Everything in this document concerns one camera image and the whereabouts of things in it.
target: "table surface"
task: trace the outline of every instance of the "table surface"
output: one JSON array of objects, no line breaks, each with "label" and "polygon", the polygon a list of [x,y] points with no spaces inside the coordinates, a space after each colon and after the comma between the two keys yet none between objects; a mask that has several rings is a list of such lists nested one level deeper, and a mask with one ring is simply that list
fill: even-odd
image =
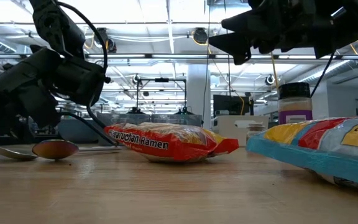
[{"label": "table surface", "polygon": [[127,149],[60,162],[0,156],[0,223],[354,224],[358,191],[244,149],[187,165]]}]

